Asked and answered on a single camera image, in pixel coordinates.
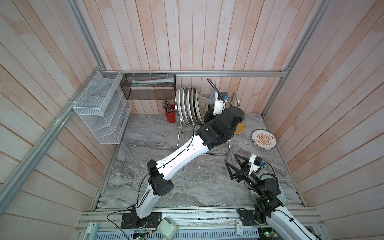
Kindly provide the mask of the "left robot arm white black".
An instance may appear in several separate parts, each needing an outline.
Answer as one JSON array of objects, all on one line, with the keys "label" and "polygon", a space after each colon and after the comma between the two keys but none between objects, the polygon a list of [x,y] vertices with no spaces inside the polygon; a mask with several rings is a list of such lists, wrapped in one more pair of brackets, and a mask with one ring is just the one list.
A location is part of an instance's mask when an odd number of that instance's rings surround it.
[{"label": "left robot arm white black", "polygon": [[228,142],[244,119],[243,110],[230,106],[208,122],[200,124],[199,129],[194,130],[193,136],[175,152],[157,162],[148,161],[148,186],[135,206],[136,216],[140,220],[148,217],[159,198],[174,188],[171,178],[195,158]]}]

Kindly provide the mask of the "light green lotus plate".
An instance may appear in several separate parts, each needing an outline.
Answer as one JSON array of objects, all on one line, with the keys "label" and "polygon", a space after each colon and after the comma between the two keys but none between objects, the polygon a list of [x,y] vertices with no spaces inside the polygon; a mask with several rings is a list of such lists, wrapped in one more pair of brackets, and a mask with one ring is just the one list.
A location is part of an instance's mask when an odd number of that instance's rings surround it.
[{"label": "light green lotus plate", "polygon": [[[275,179],[270,174],[257,174],[257,177],[260,178],[261,180],[265,180],[268,178]],[[278,185],[279,185],[279,189],[280,189],[281,193],[277,195],[277,198],[279,199],[279,201],[281,201],[283,203],[283,205],[285,205],[286,200],[287,200],[285,190],[284,190],[283,186],[280,184],[280,182],[278,182]],[[260,198],[260,195],[258,195],[253,190],[250,190],[250,192],[251,192],[251,196],[252,196],[253,200],[256,202]]]}]

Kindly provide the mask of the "small orange sunburst plate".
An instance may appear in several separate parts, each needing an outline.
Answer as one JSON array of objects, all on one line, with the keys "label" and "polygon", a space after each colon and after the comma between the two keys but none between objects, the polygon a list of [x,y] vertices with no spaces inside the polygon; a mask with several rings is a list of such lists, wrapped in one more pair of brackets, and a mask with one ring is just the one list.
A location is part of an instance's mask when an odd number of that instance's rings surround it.
[{"label": "small orange sunburst plate", "polygon": [[253,131],[251,139],[257,147],[265,150],[271,150],[277,146],[276,137],[267,130],[257,129]]}]

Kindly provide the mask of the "white plate cloud line pattern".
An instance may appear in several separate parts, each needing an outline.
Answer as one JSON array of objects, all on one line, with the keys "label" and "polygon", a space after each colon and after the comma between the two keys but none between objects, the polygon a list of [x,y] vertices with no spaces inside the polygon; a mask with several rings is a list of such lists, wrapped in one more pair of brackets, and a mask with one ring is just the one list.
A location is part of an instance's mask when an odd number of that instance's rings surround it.
[{"label": "white plate cloud line pattern", "polygon": [[179,125],[182,125],[183,124],[183,116],[181,113],[182,109],[181,109],[180,89],[177,89],[177,92],[176,92],[175,105],[176,105],[176,109],[177,109],[177,113],[178,113]]}]

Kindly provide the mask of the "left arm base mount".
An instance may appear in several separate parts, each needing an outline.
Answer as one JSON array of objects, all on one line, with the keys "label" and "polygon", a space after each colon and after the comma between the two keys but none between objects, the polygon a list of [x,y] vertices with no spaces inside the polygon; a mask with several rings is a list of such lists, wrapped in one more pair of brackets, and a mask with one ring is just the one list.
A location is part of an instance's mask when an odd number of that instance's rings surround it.
[{"label": "left arm base mount", "polygon": [[162,220],[161,212],[152,212],[148,217],[140,219],[136,211],[124,213],[121,229],[157,228]]}]

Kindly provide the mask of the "black round plate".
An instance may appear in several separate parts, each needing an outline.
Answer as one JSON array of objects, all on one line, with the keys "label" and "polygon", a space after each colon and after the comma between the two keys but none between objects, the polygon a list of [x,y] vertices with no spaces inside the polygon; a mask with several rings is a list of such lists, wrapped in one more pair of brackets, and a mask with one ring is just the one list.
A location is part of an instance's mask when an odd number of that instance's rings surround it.
[{"label": "black round plate", "polygon": [[200,118],[198,117],[198,106],[197,106],[197,100],[196,100],[196,93],[197,93],[197,90],[195,87],[193,87],[192,96],[193,96],[194,113],[195,113],[197,124],[200,124],[201,121],[200,121]]}]

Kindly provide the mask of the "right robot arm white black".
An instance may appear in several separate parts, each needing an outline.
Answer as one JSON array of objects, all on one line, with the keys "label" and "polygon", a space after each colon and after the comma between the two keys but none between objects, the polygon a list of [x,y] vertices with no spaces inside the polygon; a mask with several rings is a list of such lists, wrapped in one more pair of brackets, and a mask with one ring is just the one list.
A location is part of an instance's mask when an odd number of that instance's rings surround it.
[{"label": "right robot arm white black", "polygon": [[237,209],[241,221],[247,226],[268,225],[277,231],[283,240],[318,240],[317,235],[305,228],[285,207],[279,199],[282,190],[275,171],[260,174],[266,166],[273,167],[263,161],[261,157],[251,155],[246,158],[238,154],[234,155],[239,167],[226,163],[231,180],[244,182],[245,186],[255,193],[255,209]]}]

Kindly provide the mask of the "white plate green text rim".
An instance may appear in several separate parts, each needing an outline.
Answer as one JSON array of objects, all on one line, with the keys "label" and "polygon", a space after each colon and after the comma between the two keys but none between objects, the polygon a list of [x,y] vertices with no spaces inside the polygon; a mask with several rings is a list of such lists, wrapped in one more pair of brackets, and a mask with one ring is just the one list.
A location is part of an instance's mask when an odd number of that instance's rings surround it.
[{"label": "white plate green text rim", "polygon": [[188,97],[187,93],[188,93],[188,88],[183,88],[183,103],[184,103],[183,113],[184,113],[184,119],[185,119],[186,125],[190,125],[191,121],[189,119],[189,115],[188,115],[188,111],[187,111],[187,97]]}]

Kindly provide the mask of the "grey green plain plate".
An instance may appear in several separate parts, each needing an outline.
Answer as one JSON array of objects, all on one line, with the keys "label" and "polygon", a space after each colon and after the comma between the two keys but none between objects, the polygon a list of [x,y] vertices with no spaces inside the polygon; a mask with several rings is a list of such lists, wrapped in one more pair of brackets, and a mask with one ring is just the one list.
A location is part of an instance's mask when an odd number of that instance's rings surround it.
[{"label": "grey green plain plate", "polygon": [[216,90],[214,87],[211,87],[211,90],[210,90],[210,96],[209,96],[209,105],[208,105],[208,111],[209,112],[212,112],[214,110],[214,106],[215,106],[215,102],[216,102],[216,97],[215,97],[215,94],[216,94]]}]

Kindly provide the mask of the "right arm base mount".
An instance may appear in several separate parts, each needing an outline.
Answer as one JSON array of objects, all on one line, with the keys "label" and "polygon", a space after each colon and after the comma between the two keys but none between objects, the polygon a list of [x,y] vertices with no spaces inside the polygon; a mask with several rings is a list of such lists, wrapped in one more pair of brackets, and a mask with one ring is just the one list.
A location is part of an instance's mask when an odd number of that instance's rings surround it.
[{"label": "right arm base mount", "polygon": [[245,208],[237,209],[244,226],[263,226],[266,225],[267,215],[257,210],[247,210]]}]

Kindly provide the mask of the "large orange sunburst plate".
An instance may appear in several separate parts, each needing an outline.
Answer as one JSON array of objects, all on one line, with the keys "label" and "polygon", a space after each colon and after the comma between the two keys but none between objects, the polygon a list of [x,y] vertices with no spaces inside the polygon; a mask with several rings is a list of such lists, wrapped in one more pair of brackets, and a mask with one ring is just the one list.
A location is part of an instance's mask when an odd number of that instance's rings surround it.
[{"label": "large orange sunburst plate", "polygon": [[191,120],[193,122],[193,125],[195,125],[197,122],[196,122],[196,117],[195,117],[194,108],[193,108],[192,93],[193,93],[193,89],[189,88],[188,89],[189,111],[190,111],[190,116],[191,116]]}]

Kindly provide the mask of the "cream plate red berry pattern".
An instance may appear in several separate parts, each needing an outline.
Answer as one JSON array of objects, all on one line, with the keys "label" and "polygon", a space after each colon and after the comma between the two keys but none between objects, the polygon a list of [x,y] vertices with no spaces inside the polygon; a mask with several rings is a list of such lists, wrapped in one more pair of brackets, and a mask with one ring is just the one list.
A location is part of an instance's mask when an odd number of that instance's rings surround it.
[{"label": "cream plate red berry pattern", "polygon": [[204,123],[206,110],[205,110],[205,103],[204,103],[200,88],[197,88],[197,100],[199,105],[200,119],[201,119],[201,122]]}]

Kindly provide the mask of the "stainless steel dish rack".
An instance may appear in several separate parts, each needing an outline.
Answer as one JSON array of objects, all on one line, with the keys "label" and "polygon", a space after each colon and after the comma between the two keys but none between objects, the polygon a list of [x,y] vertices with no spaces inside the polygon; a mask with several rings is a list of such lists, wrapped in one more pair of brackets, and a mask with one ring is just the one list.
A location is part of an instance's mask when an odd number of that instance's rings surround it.
[{"label": "stainless steel dish rack", "polygon": [[212,89],[208,108],[205,109],[200,89],[180,88],[176,93],[176,123],[178,127],[177,146],[189,142],[188,133],[199,136],[208,147],[206,155],[224,157],[228,160],[230,139],[235,135],[238,125],[244,120],[237,93],[228,97],[227,92]]}]

